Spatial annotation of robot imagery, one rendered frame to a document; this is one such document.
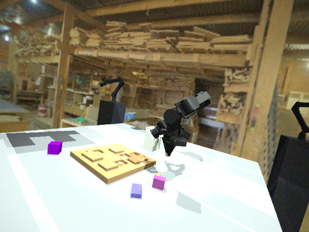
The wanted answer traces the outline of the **purple cube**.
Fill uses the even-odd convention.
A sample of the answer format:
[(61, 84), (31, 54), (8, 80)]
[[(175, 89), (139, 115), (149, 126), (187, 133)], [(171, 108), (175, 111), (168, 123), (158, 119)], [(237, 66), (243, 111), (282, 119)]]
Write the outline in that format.
[(59, 155), (62, 151), (63, 142), (52, 141), (48, 144), (47, 154)]

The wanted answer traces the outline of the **pink cube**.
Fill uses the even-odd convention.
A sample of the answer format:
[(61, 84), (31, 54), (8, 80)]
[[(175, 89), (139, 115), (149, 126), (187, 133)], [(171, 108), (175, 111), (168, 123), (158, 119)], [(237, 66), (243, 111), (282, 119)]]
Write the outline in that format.
[(165, 180), (166, 180), (165, 177), (155, 175), (154, 178), (153, 178), (152, 188), (156, 188), (156, 189), (163, 191), (164, 185), (165, 185)]

